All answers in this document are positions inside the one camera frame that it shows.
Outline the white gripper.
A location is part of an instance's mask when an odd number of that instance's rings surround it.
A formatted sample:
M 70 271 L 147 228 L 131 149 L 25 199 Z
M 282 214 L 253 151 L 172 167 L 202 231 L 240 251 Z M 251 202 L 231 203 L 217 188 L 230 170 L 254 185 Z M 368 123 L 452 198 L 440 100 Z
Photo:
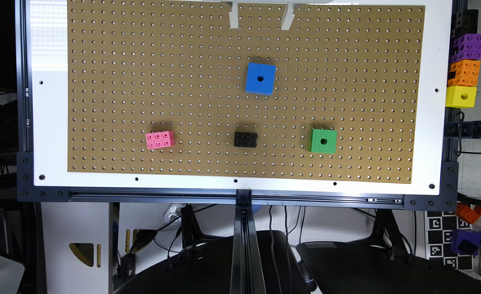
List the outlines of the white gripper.
M 333 0 L 190 0 L 191 2 L 211 2 L 211 3 L 229 3 L 231 8 L 229 12 L 229 27 L 237 29 L 239 27 L 238 4 L 287 4 L 281 19 L 281 30 L 289 30 L 292 26 L 295 14 L 295 5 L 298 4 L 313 4 L 326 5 L 333 4 Z

